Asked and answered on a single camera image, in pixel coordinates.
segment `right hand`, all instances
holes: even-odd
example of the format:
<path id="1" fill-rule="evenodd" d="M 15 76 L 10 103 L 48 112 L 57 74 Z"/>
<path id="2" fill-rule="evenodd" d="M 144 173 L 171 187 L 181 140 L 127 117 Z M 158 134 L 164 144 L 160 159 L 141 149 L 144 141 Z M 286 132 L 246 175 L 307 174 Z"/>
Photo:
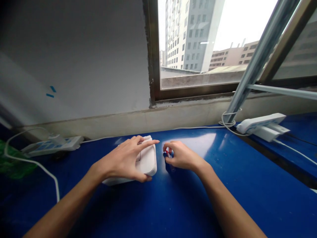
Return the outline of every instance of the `right hand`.
<path id="1" fill-rule="evenodd" d="M 164 152 L 167 147 L 174 151 L 174 157 L 172 159 L 165 157 L 165 161 L 174 167 L 197 172 L 201 166 L 209 165 L 203 158 L 189 149 L 181 141 L 171 141 L 169 143 L 165 143 L 163 147 Z"/>

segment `blue tabletop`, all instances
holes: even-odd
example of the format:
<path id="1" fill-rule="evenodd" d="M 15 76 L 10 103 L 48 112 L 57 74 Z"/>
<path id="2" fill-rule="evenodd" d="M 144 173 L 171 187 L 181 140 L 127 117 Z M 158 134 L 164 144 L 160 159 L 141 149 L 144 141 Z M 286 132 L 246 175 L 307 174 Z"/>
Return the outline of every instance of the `blue tabletop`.
<path id="1" fill-rule="evenodd" d="M 171 172 L 163 143 L 180 140 L 196 151 L 268 237 L 316 237 L 317 194 L 226 129 L 150 133 L 158 171 L 152 182 L 101 184 L 71 237 L 222 237 L 198 177 Z M 82 144 L 60 162 L 39 159 L 59 181 L 61 197 L 89 167 L 128 137 Z M 20 237 L 55 204 L 53 180 L 37 168 L 20 181 L 1 178 L 1 229 Z"/>
<path id="2" fill-rule="evenodd" d="M 317 144 L 317 112 L 287 116 L 280 125 L 291 130 L 290 133 L 294 136 Z M 254 135 L 250 136 L 250 138 L 274 154 L 280 156 L 289 165 L 296 167 L 301 172 L 317 181 L 317 165 L 308 159 L 276 142 L 269 143 Z M 317 162 L 317 146 L 300 141 L 287 134 L 279 136 L 277 140 Z"/>

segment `power strip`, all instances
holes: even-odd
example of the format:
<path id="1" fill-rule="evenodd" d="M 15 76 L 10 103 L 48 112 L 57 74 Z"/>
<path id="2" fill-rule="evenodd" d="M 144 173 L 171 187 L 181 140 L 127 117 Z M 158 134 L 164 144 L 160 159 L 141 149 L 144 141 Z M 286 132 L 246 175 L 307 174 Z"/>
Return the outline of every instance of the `power strip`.
<path id="1" fill-rule="evenodd" d="M 28 145 L 21 150 L 27 157 L 34 157 L 39 155 L 53 154 L 60 150 L 72 151 L 80 147 L 80 143 L 84 140 L 82 136 L 66 138 L 66 143 L 64 145 L 54 145 L 50 140 L 37 142 L 31 145 Z"/>

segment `high-rise building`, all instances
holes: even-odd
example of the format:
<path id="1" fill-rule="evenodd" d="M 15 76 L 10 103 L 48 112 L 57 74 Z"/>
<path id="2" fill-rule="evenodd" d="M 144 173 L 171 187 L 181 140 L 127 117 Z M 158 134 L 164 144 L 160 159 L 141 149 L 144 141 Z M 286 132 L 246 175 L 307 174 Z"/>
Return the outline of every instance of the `high-rise building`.
<path id="1" fill-rule="evenodd" d="M 208 71 L 225 0 L 166 0 L 165 65 Z"/>

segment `building facade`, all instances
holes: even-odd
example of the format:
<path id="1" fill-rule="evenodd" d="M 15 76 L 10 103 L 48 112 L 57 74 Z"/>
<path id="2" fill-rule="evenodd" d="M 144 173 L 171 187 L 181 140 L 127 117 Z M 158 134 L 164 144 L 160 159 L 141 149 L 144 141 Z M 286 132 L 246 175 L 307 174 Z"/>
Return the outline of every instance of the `building facade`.
<path id="1" fill-rule="evenodd" d="M 209 70 L 220 66 L 234 66 L 249 64 L 259 41 L 245 44 L 242 47 L 228 48 L 221 51 L 213 51 Z"/>
<path id="2" fill-rule="evenodd" d="M 166 0 L 167 67 L 208 71 L 223 6 L 224 0 Z"/>

